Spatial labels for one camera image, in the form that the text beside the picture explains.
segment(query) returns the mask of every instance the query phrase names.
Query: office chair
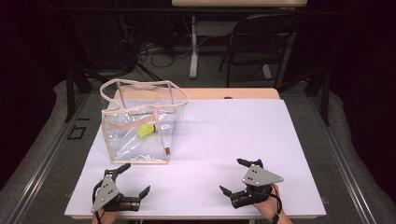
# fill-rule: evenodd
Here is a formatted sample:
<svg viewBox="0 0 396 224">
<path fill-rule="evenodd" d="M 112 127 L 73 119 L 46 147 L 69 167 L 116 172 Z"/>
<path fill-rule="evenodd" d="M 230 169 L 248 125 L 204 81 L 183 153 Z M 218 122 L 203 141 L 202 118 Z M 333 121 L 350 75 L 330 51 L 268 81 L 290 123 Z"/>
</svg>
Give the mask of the office chair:
<svg viewBox="0 0 396 224">
<path fill-rule="evenodd" d="M 278 64 L 274 88 L 288 39 L 297 31 L 299 22 L 290 14 L 251 15 L 239 21 L 230 34 L 227 51 L 219 71 L 227 59 L 227 87 L 230 86 L 231 65 Z"/>
</svg>

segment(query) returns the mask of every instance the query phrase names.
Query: white desk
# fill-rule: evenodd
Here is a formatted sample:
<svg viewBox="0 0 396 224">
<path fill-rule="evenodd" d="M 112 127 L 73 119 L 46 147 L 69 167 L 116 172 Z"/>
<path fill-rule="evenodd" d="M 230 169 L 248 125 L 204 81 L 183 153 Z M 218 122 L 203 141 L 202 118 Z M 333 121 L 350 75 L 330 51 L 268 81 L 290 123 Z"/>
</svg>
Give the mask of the white desk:
<svg viewBox="0 0 396 224">
<path fill-rule="evenodd" d="M 174 7 L 305 7 L 307 0 L 172 0 Z M 192 54 L 190 78 L 197 78 L 198 67 L 198 49 L 197 49 L 197 21 L 195 16 L 192 16 L 191 22 L 191 40 L 192 40 Z M 208 23 L 204 22 L 203 26 L 206 32 L 202 35 L 210 35 L 207 32 L 214 32 L 212 35 L 229 34 L 235 22 L 217 22 L 213 27 L 208 27 Z"/>
<path fill-rule="evenodd" d="M 204 94 L 213 89 L 192 89 Z M 242 89 L 258 92 L 260 89 Z M 274 90 L 270 98 L 277 98 Z M 239 98 L 233 89 L 216 95 Z M 289 112 L 282 100 L 191 100 L 166 165 L 132 165 L 120 175 L 117 186 L 125 196 L 136 196 L 147 186 L 150 193 L 138 212 L 121 212 L 134 219 L 257 219 L 253 206 L 234 209 L 219 185 L 232 192 L 245 189 L 248 170 L 236 159 L 262 159 L 264 168 L 284 177 L 279 183 L 282 203 L 290 217 L 325 216 L 322 201 L 301 149 Z M 81 177 L 65 214 L 92 218 L 92 189 L 110 163 L 101 130 L 93 142 Z"/>
</svg>

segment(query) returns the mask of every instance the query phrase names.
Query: yellow object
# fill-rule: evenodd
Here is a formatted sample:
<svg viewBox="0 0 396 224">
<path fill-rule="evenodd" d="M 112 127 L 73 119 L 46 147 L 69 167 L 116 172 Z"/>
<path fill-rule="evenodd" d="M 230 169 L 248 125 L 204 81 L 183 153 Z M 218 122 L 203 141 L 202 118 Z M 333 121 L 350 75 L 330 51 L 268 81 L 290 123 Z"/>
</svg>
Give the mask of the yellow object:
<svg viewBox="0 0 396 224">
<path fill-rule="evenodd" d="M 139 137 L 144 137 L 149 133 L 155 132 L 155 126 L 153 124 L 143 124 L 139 126 Z"/>
</svg>

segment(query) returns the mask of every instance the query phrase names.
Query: transparent plastic bag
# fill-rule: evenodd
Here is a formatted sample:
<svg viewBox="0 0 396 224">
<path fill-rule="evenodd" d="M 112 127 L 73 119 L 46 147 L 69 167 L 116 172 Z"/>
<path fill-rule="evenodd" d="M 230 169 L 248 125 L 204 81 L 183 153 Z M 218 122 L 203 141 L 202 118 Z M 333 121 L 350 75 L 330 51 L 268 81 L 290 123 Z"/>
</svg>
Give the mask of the transparent plastic bag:
<svg viewBox="0 0 396 224">
<path fill-rule="evenodd" d="M 168 163 L 188 95 L 171 81 L 113 79 L 100 89 L 102 131 L 112 163 Z"/>
</svg>

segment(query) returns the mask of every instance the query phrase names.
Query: white paper sheet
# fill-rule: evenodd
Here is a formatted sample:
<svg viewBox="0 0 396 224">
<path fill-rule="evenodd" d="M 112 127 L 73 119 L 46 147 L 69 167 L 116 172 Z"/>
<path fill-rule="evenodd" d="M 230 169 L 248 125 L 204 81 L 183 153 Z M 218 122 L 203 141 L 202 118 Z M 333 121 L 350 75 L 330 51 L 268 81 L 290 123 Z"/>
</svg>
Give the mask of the white paper sheet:
<svg viewBox="0 0 396 224">
<path fill-rule="evenodd" d="M 282 100 L 191 100 L 171 147 L 168 164 L 140 164 L 119 175 L 117 186 L 134 197 L 151 186 L 131 218 L 252 218 L 253 206 L 234 209 L 219 185 L 245 189 L 248 168 L 237 163 L 261 159 L 264 168 L 284 178 L 279 183 L 283 207 L 291 217 L 326 215 L 288 109 Z M 92 189 L 111 164 L 99 132 L 65 214 L 91 215 Z"/>
</svg>

